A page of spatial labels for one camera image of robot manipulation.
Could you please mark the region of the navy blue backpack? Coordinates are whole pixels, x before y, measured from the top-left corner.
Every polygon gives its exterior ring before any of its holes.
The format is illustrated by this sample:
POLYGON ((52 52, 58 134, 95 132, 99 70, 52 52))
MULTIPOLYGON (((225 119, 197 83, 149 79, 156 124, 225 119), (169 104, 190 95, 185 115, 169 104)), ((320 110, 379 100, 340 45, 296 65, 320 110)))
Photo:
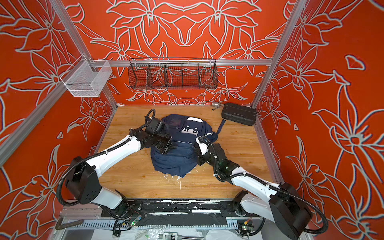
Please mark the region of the navy blue backpack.
POLYGON ((211 125, 196 117, 171 114, 162 118, 162 121, 167 124, 172 137, 171 147, 165 154, 152 147, 151 160, 155 171, 181 178, 198 165, 201 151, 196 138, 205 136, 214 143, 226 122, 223 119, 214 132, 211 125))

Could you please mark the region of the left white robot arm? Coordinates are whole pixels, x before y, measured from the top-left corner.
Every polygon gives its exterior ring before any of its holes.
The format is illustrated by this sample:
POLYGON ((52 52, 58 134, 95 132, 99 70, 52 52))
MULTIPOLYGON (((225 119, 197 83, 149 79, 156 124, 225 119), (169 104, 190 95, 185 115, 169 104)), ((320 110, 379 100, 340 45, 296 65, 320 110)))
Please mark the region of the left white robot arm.
POLYGON ((122 140, 85 159, 75 158, 57 185, 57 199, 65 207, 95 204, 117 209, 123 196, 101 186, 99 177, 124 158, 144 149, 157 148, 166 153, 172 145, 168 133, 148 133, 140 128, 130 130, 122 140))

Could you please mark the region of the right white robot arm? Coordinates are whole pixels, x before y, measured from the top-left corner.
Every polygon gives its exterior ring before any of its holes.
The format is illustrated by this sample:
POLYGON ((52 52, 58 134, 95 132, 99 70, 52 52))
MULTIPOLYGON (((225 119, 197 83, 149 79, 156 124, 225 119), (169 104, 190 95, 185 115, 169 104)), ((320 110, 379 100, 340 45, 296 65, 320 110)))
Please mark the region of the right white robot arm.
POLYGON ((199 158, 213 167, 214 177, 245 190, 240 198, 241 208, 276 224, 289 239, 297 240, 302 233, 323 234, 329 228, 325 214, 314 204, 301 198, 294 187, 263 180, 230 161, 220 144, 207 137, 196 138, 199 158))

